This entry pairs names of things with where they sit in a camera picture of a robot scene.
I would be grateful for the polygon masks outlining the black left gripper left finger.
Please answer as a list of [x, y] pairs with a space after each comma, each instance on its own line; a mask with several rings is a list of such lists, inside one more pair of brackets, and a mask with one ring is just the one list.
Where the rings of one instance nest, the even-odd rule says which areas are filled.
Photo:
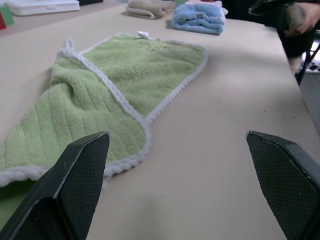
[[107, 131], [70, 143], [0, 231], [2, 240], [85, 240], [100, 198]]

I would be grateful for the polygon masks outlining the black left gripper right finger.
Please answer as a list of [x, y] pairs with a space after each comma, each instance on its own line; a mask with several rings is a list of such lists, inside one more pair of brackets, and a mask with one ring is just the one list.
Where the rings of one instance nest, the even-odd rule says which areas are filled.
[[257, 131], [246, 142], [261, 191], [288, 240], [320, 238], [320, 166], [297, 143]]

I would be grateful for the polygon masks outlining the person's bare hand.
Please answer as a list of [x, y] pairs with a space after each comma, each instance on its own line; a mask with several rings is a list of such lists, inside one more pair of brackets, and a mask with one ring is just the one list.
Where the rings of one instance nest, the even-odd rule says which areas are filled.
[[287, 37], [295, 37], [310, 32], [320, 21], [320, 1], [297, 2], [303, 12], [303, 23], [299, 27], [290, 26], [284, 33]]

